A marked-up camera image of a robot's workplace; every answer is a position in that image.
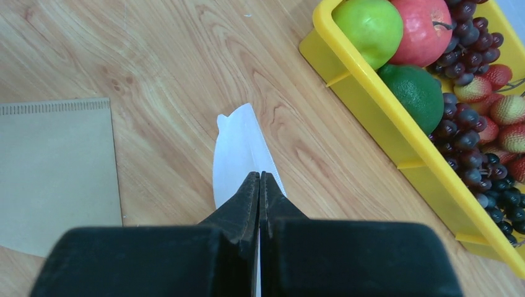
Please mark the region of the dark green lime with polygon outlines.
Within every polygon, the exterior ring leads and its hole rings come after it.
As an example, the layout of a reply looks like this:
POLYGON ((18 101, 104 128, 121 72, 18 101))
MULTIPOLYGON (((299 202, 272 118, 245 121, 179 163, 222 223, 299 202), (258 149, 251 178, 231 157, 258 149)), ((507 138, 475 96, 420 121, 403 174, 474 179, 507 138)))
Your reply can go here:
POLYGON ((443 117, 440 83, 429 72, 414 65, 386 64, 377 74, 419 128, 426 135, 431 134, 443 117))

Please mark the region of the light green apple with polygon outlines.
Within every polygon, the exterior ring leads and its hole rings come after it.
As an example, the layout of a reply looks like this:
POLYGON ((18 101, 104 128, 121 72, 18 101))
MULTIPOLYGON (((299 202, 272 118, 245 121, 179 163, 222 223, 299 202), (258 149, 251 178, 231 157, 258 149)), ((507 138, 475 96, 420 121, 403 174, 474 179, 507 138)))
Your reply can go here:
POLYGON ((345 1, 332 18, 373 70, 394 56, 404 33, 402 17, 389 1, 345 1))

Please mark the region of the purple grape bunch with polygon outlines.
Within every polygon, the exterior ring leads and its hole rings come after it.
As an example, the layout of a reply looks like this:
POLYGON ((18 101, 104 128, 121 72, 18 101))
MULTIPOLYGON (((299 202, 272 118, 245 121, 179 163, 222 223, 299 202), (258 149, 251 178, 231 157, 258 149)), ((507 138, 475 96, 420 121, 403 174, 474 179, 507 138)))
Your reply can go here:
POLYGON ((427 67, 432 74, 465 86, 486 73, 489 64, 500 57, 504 38, 490 33, 486 17, 474 17, 485 1, 446 1, 452 20, 452 37, 438 60, 427 67))

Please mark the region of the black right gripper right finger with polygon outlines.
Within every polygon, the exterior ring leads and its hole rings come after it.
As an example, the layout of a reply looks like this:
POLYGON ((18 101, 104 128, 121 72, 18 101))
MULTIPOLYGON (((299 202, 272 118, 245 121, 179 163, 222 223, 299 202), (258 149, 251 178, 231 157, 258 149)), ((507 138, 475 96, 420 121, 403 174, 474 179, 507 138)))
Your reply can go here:
POLYGON ((310 219, 262 172, 263 296, 462 296, 427 225, 310 219))

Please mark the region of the dark grape bunch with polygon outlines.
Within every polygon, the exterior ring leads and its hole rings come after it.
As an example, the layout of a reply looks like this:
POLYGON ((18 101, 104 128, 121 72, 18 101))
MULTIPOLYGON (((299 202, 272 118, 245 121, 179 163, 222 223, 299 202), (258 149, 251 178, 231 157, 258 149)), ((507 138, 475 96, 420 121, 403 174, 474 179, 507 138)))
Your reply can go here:
POLYGON ((443 94, 443 116, 430 141, 514 247, 524 233, 524 193, 502 157, 483 152, 488 121, 452 93, 443 94))

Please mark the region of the pink red apple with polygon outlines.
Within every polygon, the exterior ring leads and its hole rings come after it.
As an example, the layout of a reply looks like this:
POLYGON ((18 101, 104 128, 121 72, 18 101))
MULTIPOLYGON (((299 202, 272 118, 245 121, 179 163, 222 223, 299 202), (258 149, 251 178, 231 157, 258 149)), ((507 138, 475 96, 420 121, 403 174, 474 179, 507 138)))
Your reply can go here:
POLYGON ((448 47, 453 27, 444 0, 395 0, 404 29, 401 43, 389 60, 395 65, 427 67, 448 47))

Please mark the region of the red cherries bunch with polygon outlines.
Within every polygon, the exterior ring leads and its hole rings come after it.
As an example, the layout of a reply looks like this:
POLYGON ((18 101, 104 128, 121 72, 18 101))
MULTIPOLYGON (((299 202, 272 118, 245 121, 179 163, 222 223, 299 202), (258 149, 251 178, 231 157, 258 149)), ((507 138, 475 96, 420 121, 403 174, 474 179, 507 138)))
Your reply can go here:
POLYGON ((512 81, 504 64, 484 65, 482 73, 463 73, 453 80, 453 92, 487 123, 479 132, 484 153, 492 153, 507 166, 517 182, 524 183, 524 94, 510 91, 524 85, 512 81))

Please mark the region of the white paper coffee filter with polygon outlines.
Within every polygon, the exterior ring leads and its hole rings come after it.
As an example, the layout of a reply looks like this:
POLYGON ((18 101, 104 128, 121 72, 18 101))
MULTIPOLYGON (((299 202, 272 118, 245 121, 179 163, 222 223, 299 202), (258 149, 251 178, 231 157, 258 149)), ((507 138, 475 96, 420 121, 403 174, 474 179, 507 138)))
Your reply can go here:
POLYGON ((228 116, 218 115, 217 127, 212 167, 216 208, 237 192, 252 171, 273 174, 282 193, 286 193, 251 104, 241 105, 228 116))

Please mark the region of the yellow plastic fruit tray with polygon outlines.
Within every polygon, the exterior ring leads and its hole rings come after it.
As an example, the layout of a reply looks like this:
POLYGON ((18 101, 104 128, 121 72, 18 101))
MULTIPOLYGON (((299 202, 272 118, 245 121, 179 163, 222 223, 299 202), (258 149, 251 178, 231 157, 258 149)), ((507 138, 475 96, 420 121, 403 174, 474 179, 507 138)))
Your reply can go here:
POLYGON ((524 247, 514 247, 428 137, 332 19, 338 1, 321 1, 299 50, 326 86, 374 138, 469 252, 504 262, 524 277, 524 247))

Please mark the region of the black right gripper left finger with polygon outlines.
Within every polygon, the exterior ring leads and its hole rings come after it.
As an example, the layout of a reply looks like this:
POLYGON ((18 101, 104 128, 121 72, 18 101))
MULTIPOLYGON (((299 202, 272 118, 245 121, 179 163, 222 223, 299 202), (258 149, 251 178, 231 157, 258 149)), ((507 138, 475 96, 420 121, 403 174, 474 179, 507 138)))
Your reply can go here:
POLYGON ((31 296, 254 296, 260 175, 196 225, 82 227, 52 249, 31 296))

